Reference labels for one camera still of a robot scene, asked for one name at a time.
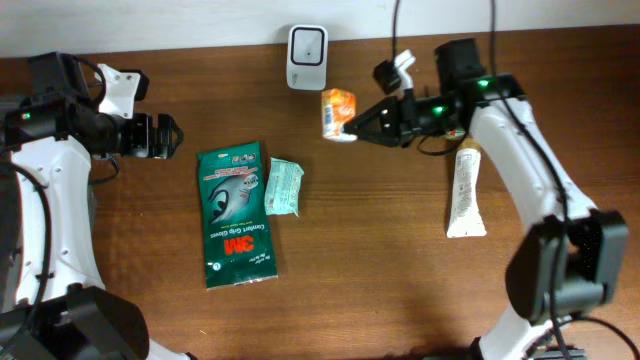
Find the green lid jar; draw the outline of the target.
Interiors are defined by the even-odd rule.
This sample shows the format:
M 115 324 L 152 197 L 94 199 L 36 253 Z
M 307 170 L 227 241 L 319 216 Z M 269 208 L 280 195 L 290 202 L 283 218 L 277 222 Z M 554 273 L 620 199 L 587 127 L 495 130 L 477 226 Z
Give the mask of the green lid jar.
M 452 129 L 445 133 L 444 137 L 448 140 L 459 140 L 466 135 L 466 131 L 462 128 Z

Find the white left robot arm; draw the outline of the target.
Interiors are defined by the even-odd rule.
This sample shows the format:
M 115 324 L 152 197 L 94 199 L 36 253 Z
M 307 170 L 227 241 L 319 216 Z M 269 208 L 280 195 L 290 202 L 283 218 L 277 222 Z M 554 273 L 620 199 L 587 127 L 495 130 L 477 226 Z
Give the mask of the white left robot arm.
M 141 310 L 109 293 L 94 257 L 94 160 L 168 159 L 174 119 L 138 113 L 148 77 L 68 53 L 31 57 L 32 92 L 1 99 L 1 167 L 20 195 L 15 306 L 1 316 L 5 359 L 171 359 Z

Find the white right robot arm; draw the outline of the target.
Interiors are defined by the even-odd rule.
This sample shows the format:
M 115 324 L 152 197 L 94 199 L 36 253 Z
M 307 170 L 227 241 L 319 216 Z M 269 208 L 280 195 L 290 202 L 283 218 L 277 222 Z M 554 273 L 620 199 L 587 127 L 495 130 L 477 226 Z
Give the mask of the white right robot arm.
M 486 152 L 524 227 L 505 272 L 507 309 L 464 351 L 467 359 L 582 359 L 564 326 L 590 321 L 610 303 L 629 238 L 620 213 L 604 212 L 575 185 L 537 127 L 514 76 L 489 74 L 473 39 L 439 46 L 437 96 L 419 98 L 410 52 L 380 63 L 374 76 L 384 98 L 347 122 L 370 143 L 405 147 L 419 136 L 462 129 Z

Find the green 3M gloves packet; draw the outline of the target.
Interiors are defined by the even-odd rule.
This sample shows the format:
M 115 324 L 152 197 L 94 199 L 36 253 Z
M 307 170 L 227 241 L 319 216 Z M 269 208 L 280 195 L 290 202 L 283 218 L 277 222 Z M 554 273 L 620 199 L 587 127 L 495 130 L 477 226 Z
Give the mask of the green 3M gloves packet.
M 206 288 L 277 277 L 260 144 L 200 153 L 197 159 Z

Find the mint green wipes packet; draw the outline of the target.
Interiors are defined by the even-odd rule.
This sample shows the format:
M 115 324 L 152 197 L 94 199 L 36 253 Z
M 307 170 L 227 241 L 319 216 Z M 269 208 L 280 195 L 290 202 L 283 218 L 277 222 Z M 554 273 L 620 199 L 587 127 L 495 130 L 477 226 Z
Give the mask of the mint green wipes packet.
M 271 158 L 264 199 L 268 216 L 299 216 L 299 193 L 303 176 L 304 170 L 299 164 Z

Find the white tube with tan cap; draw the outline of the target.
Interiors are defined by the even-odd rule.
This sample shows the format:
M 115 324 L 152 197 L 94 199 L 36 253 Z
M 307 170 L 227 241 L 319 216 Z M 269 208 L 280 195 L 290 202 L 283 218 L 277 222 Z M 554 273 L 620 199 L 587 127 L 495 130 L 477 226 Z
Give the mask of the white tube with tan cap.
M 446 236 L 448 238 L 483 237 L 487 231 L 480 215 L 476 186 L 481 165 L 481 148 L 465 139 L 455 157 L 452 202 Z

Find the orange tissue packet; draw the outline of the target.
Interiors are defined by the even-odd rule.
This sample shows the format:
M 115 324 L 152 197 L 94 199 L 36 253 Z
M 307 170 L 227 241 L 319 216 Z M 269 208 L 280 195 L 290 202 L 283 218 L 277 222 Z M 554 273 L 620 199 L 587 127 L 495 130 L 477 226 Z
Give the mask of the orange tissue packet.
M 322 135 L 325 139 L 350 143 L 357 140 L 356 135 L 348 134 L 344 125 L 356 115 L 356 97 L 353 93 L 341 89 L 325 90 L 321 94 Z

